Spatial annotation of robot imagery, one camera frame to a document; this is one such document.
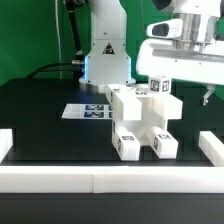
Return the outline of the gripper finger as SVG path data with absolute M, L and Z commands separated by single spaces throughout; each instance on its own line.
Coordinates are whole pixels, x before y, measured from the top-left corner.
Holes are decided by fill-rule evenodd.
M 203 96 L 203 106 L 206 106 L 208 103 L 209 97 L 213 94 L 215 91 L 216 85 L 215 84 L 208 84 L 207 85 L 207 92 Z

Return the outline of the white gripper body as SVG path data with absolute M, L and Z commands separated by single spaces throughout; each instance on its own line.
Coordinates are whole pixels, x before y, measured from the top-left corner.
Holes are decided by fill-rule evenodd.
M 150 38 L 140 46 L 136 70 L 139 75 L 224 85 L 224 42 L 195 52 L 177 50 L 171 40 Z

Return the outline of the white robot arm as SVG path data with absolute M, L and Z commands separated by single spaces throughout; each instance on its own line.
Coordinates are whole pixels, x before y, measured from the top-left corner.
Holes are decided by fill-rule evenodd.
M 224 40 L 217 34 L 224 18 L 224 0 L 151 0 L 170 20 L 147 26 L 137 73 L 149 78 L 149 90 L 166 92 L 173 79 L 207 85 L 206 103 L 217 85 L 224 85 Z M 102 87 L 132 83 L 126 53 L 126 13 L 119 0 L 90 0 L 91 50 L 83 81 Z

